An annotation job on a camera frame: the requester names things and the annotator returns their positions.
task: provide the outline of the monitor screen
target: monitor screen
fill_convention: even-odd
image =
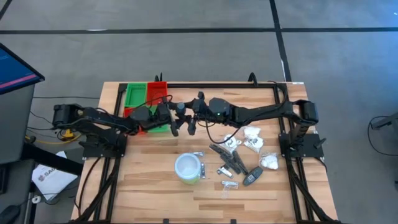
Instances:
[[[43,80],[38,71],[0,44],[0,94]]]

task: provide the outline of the concrete floor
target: concrete floor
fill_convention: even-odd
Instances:
[[[276,4],[285,28],[398,26],[398,2],[388,0]],[[0,30],[273,26],[268,1],[13,0],[0,21]],[[366,135],[373,116],[398,111],[397,33],[283,37],[293,81],[305,82],[318,106],[339,219],[398,223],[397,157],[374,152]],[[99,96],[105,81],[150,81],[160,72],[168,81],[243,81],[250,72],[259,80],[284,81],[274,33],[2,35],[0,42],[46,77],[35,96]],[[98,100],[34,100],[32,111],[51,118],[54,104],[74,102],[95,106]],[[48,127],[35,117],[29,124]],[[371,137],[380,151],[398,154],[390,127]],[[43,148],[81,157],[76,145]],[[56,205],[40,204],[35,222],[66,222],[73,208],[68,196],[75,194],[64,192]]]

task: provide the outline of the wooden tabletop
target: wooden tabletop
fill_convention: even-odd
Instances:
[[[117,82],[104,83],[99,107],[110,113],[114,110],[118,85]],[[307,99],[302,83],[287,83],[287,87],[290,101]],[[174,102],[190,101],[197,96],[198,91],[205,93],[207,103],[212,97],[219,97],[247,108],[275,104],[273,91],[264,88],[168,89]],[[221,199],[221,181],[230,179],[216,173],[224,162],[208,148],[211,142],[205,128],[197,126],[196,134],[190,136],[187,125],[184,124],[176,138],[170,132],[129,136],[126,155],[121,159],[112,222],[161,223],[164,218],[169,218],[171,223],[229,223],[231,219],[237,219],[238,223],[295,223],[286,163],[280,156],[277,139],[280,133],[278,120],[256,121],[252,125],[261,128],[260,137],[266,140],[262,151],[278,153],[279,169],[265,170],[255,183],[247,187],[242,184],[243,174],[234,175],[233,181],[239,182],[239,189],[230,190],[226,200]],[[213,139],[217,140],[233,131],[234,128],[222,125],[210,128]],[[243,139],[242,132],[236,137]],[[254,151],[246,146],[239,146],[237,150],[249,170],[258,165],[259,155]],[[182,153],[193,151],[206,153],[205,157],[200,158],[205,163],[206,179],[196,185],[186,185],[175,174],[174,162]],[[94,161],[95,159],[88,159],[85,162],[78,195]],[[98,192],[103,161],[104,159],[97,163],[88,179],[82,211]],[[326,214],[337,219],[325,168],[312,158],[304,159],[303,164],[310,193]],[[302,216],[306,218],[303,198],[301,193],[298,195]],[[107,202],[108,194],[103,202],[102,218],[105,216]],[[77,209],[74,208],[72,219],[77,216]]]

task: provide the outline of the white paper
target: white paper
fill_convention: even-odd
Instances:
[[[67,155],[63,151],[58,152],[56,155],[67,158]],[[77,175],[43,165],[38,165],[32,174],[32,181],[47,200],[55,198],[58,193],[76,178]]]

